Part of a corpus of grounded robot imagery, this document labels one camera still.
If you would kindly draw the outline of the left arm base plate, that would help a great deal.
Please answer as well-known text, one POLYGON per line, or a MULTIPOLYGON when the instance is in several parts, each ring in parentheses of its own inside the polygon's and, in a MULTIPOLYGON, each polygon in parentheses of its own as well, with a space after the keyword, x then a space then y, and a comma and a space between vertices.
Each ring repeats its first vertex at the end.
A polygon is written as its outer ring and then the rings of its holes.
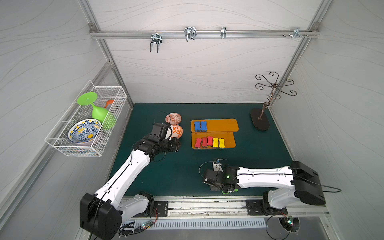
POLYGON ((168 201, 150 201, 146 210, 134 216, 134 218, 145 218, 145 217, 167 217, 168 216, 168 201))

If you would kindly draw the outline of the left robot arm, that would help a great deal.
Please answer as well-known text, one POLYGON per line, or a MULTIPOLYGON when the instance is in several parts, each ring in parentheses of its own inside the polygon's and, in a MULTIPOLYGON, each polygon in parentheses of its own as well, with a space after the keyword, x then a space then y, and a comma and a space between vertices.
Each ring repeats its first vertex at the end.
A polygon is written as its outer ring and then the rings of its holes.
POLYGON ((144 192, 128 201, 122 198, 140 172, 160 153, 177 152, 181 146, 177 138, 153 142, 147 138, 132 147, 126 162, 112 178, 93 195, 80 200, 80 227, 102 240, 111 240, 126 220, 144 213, 153 196, 144 192))

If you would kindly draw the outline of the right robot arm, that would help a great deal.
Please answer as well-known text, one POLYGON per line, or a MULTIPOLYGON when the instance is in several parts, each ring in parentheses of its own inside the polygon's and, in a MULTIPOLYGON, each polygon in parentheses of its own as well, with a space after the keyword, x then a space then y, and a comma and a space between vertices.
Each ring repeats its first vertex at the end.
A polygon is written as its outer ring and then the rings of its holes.
POLYGON ((296 202, 312 206, 326 204, 319 174, 299 161, 274 169, 208 169, 202 175, 202 180, 204 184, 217 188, 223 194, 234 193, 238 189, 272 188, 263 193, 261 203, 261 207, 268 211, 282 210, 296 202))

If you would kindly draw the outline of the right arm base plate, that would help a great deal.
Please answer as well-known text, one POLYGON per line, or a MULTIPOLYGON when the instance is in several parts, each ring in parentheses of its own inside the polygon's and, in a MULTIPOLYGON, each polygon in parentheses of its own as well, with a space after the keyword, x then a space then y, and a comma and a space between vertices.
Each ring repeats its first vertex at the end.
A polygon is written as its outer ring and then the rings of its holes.
POLYGON ((249 216, 272 216, 287 215, 287 208, 276 209, 263 200, 246 200, 246 207, 249 216))

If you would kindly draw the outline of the orange two-tier shelf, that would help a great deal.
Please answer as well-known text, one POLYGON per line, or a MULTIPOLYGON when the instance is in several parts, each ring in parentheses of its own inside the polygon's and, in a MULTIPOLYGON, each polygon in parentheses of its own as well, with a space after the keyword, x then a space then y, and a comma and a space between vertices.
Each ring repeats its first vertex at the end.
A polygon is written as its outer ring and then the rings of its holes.
POLYGON ((206 119, 206 120, 192 120, 191 121, 191 137, 192 137, 192 149, 194 150, 208 150, 208 149, 231 149, 236 147, 236 141, 234 132, 239 131, 238 122, 236 119, 206 119), (195 121, 206 121, 207 132, 195 132, 194 122, 195 121), (225 148, 199 148, 194 147, 196 138, 203 138, 212 136, 213 138, 225 139, 225 148))

